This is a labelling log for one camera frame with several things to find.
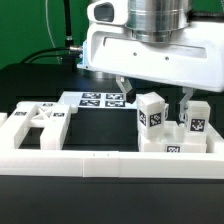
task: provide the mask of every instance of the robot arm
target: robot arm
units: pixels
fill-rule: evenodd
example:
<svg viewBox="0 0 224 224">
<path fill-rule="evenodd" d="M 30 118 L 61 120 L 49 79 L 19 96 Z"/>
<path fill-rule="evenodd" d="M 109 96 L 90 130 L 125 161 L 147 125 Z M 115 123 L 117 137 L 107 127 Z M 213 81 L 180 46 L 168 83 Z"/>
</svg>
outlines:
<svg viewBox="0 0 224 224">
<path fill-rule="evenodd" d="M 88 7 L 92 25 L 79 67 L 115 74 L 126 82 L 132 77 L 221 92 L 224 23 L 190 22 L 190 16 L 190 0 L 97 1 Z M 119 82 L 128 93 L 130 85 Z"/>
</svg>

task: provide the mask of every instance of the black surface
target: black surface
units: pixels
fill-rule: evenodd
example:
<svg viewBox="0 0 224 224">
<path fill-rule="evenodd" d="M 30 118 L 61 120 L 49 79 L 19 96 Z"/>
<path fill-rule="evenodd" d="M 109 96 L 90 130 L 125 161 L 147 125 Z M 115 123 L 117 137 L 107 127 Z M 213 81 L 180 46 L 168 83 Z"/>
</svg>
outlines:
<svg viewBox="0 0 224 224">
<path fill-rule="evenodd" d="M 170 103 L 169 119 L 174 119 L 181 88 L 132 82 L 137 93 L 156 91 L 165 98 Z M 96 81 L 56 65 L 15 64 L 0 71 L 0 111 L 10 114 L 22 100 L 56 102 L 69 90 L 119 92 L 115 80 Z M 198 91 L 194 99 L 210 103 L 210 122 L 223 134 L 223 95 Z M 41 131 L 31 129 L 24 144 L 38 145 Z M 135 151 L 136 134 L 134 111 L 82 109 L 72 116 L 65 147 Z M 0 223 L 219 224 L 224 220 L 223 184 L 222 180 L 0 176 Z"/>
</svg>

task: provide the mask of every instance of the white block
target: white block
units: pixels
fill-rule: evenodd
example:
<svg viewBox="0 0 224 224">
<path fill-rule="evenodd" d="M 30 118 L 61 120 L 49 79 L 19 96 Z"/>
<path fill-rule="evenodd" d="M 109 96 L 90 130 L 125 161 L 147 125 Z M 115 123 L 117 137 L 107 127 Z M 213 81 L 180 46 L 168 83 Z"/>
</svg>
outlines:
<svg viewBox="0 0 224 224">
<path fill-rule="evenodd" d="M 183 144 L 182 153 L 206 153 L 207 144 Z"/>
<path fill-rule="evenodd" d="M 207 136 L 208 153 L 224 153 L 224 139 L 209 124 Z"/>
<path fill-rule="evenodd" d="M 0 128 L 0 149 L 18 149 L 29 131 L 29 120 L 35 114 L 35 105 L 17 108 Z"/>
<path fill-rule="evenodd" d="M 138 134 L 139 152 L 165 152 L 164 143 L 160 141 L 150 141 L 141 133 Z"/>
<path fill-rule="evenodd" d="M 0 128 L 7 120 L 7 113 L 0 113 Z"/>
<path fill-rule="evenodd" d="M 137 97 L 138 131 L 147 139 L 158 139 L 164 131 L 165 101 L 156 93 Z"/>
<path fill-rule="evenodd" d="M 119 177 L 119 152 L 89 152 L 83 159 L 83 177 Z"/>
<path fill-rule="evenodd" d="M 83 176 L 83 152 L 1 150 L 1 175 Z"/>
<path fill-rule="evenodd" d="M 206 144 L 207 133 L 189 133 L 185 132 L 184 134 L 184 143 L 189 144 Z"/>
<path fill-rule="evenodd" d="M 61 150 L 71 118 L 69 105 L 56 105 L 40 136 L 42 150 Z"/>
<path fill-rule="evenodd" d="M 205 101 L 189 101 L 186 111 L 186 127 L 189 133 L 206 133 L 210 116 L 210 106 Z"/>
<path fill-rule="evenodd" d="M 123 153 L 120 178 L 224 179 L 224 160 L 208 153 Z"/>
</svg>

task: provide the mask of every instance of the marker sticker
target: marker sticker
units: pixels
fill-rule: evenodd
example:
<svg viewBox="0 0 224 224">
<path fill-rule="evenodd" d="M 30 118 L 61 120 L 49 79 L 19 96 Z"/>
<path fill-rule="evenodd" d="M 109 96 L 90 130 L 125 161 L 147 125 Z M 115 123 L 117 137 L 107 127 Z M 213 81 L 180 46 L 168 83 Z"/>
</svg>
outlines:
<svg viewBox="0 0 224 224">
<path fill-rule="evenodd" d="M 27 112 L 16 112 L 15 116 L 26 116 Z"/>
</svg>

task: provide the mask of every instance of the white plastic part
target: white plastic part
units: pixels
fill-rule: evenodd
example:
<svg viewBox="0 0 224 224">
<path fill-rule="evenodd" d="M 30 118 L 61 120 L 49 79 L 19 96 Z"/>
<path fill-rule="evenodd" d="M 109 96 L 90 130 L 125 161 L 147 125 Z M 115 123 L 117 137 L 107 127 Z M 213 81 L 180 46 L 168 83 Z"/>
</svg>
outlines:
<svg viewBox="0 0 224 224">
<path fill-rule="evenodd" d="M 1 175 L 83 175 L 83 152 L 45 150 L 0 150 Z"/>
<path fill-rule="evenodd" d="M 97 5 L 102 5 L 104 3 L 111 3 L 114 7 L 114 20 L 113 22 L 104 22 L 104 21 L 97 21 L 94 16 L 94 8 Z M 108 24 L 111 23 L 113 25 L 125 25 L 128 21 L 128 0 L 101 0 L 97 1 L 88 6 L 87 14 L 90 22 L 94 23 L 104 23 Z"/>
<path fill-rule="evenodd" d="M 45 127 L 46 121 L 53 116 L 54 107 L 43 110 L 33 103 L 26 105 L 20 103 L 17 110 L 24 107 L 36 107 L 35 111 L 39 111 L 39 115 L 35 115 L 26 123 L 28 127 L 32 125 Z M 55 112 L 62 111 L 60 106 L 55 107 L 57 107 Z M 185 131 L 185 126 L 177 126 L 174 121 L 165 121 L 163 132 L 165 139 L 161 138 L 158 144 L 167 146 L 166 142 L 173 142 L 176 145 L 183 141 Z M 182 145 L 182 149 L 188 153 L 164 153 L 163 150 L 156 153 L 116 150 L 113 152 L 10 150 L 3 147 L 0 150 L 0 175 L 224 179 L 224 140 L 211 125 L 208 125 L 207 132 L 207 153 L 189 153 L 196 152 L 199 148 L 204 150 L 205 145 L 186 143 Z"/>
<path fill-rule="evenodd" d="M 7 113 L 0 113 L 0 127 L 5 123 L 7 117 L 8 117 Z"/>
<path fill-rule="evenodd" d="M 125 26 L 93 24 L 87 35 L 88 69 L 221 92 L 223 36 L 223 23 L 191 22 L 173 32 L 169 44 L 153 45 L 133 40 Z"/>
<path fill-rule="evenodd" d="M 18 149 L 32 127 L 44 128 L 40 136 L 41 149 L 60 150 L 71 113 L 77 111 L 75 104 L 71 107 L 51 102 L 20 102 L 0 128 L 0 149 Z"/>
<path fill-rule="evenodd" d="M 224 179 L 224 157 L 209 153 L 120 152 L 119 177 Z"/>
<path fill-rule="evenodd" d="M 83 159 L 83 177 L 119 177 L 119 152 L 89 152 Z"/>
<path fill-rule="evenodd" d="M 71 118 L 69 105 L 56 105 L 40 136 L 42 150 L 61 150 Z"/>
<path fill-rule="evenodd" d="M 164 153 L 206 153 L 205 143 L 178 142 L 172 135 L 163 135 L 159 141 L 150 141 L 141 133 L 138 137 L 140 152 L 164 152 Z"/>
<path fill-rule="evenodd" d="M 207 145 L 208 153 L 224 154 L 224 139 L 210 124 L 208 125 Z"/>
<path fill-rule="evenodd" d="M 164 130 L 165 101 L 156 93 L 137 97 L 138 131 L 150 140 L 158 139 Z"/>
<path fill-rule="evenodd" d="M 0 149 L 18 149 L 29 131 L 29 120 L 35 116 L 35 105 L 17 108 L 0 128 Z"/>
</svg>

